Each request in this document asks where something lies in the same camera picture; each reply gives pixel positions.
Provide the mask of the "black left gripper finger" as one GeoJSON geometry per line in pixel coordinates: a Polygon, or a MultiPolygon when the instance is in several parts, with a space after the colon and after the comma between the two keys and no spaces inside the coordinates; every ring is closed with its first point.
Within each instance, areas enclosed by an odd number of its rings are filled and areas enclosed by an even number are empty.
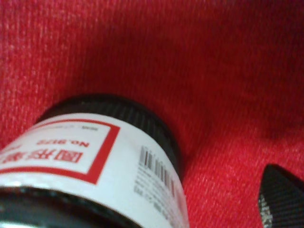
{"type": "Polygon", "coordinates": [[[276,164],[262,175],[258,208],[264,228],[304,226],[304,181],[276,164]]]}

